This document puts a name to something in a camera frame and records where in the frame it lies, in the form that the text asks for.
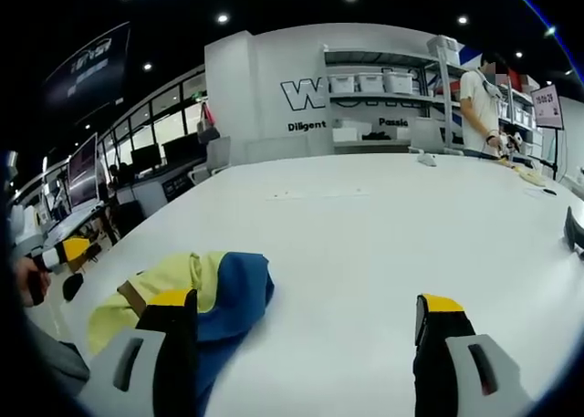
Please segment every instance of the white t-shirt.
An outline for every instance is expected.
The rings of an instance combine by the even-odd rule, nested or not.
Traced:
[[[483,87],[483,80],[476,71],[466,72],[460,80],[460,99],[470,98],[478,119],[489,131],[499,131],[499,118],[496,113],[496,98],[492,98]],[[467,150],[479,151],[498,156],[498,151],[485,142],[481,135],[463,117],[463,139]]]

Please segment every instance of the black device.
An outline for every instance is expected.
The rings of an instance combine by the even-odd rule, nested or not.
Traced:
[[[146,171],[162,164],[158,145],[145,146],[131,152],[131,161],[135,173]]]
[[[173,141],[167,141],[162,146],[168,164],[187,162],[207,156],[207,148],[199,142],[199,136],[196,132]]]

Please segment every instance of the sleeve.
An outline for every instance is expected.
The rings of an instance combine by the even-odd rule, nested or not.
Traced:
[[[472,99],[475,97],[475,88],[478,75],[474,72],[466,72],[460,79],[460,99]]]

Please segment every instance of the small white object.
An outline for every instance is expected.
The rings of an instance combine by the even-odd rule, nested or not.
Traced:
[[[418,155],[416,160],[419,163],[425,164],[426,166],[430,166],[432,168],[434,168],[436,166],[436,160],[434,159],[434,157],[431,154],[422,153],[422,154]]]
[[[385,72],[385,88],[388,93],[413,93],[412,74],[402,72]]]
[[[458,41],[448,36],[435,36],[427,44],[428,51],[433,57],[438,57],[438,51],[443,49],[446,61],[450,64],[460,66],[460,56],[458,55]]]
[[[355,92],[355,75],[330,75],[328,81],[332,93]]]
[[[381,73],[359,73],[357,81],[363,93],[383,93],[383,75]]]
[[[333,128],[332,129],[332,140],[333,141],[357,141],[359,140],[359,134],[356,128]]]

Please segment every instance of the computer screen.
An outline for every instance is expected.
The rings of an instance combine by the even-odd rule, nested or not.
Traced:
[[[140,173],[162,164],[158,145],[145,146],[131,152],[131,162],[134,172]]]
[[[93,134],[75,152],[68,163],[71,207],[98,198],[96,172],[98,135]]]
[[[199,142],[196,132],[168,141],[163,146],[168,164],[187,162],[207,156],[207,148]]]

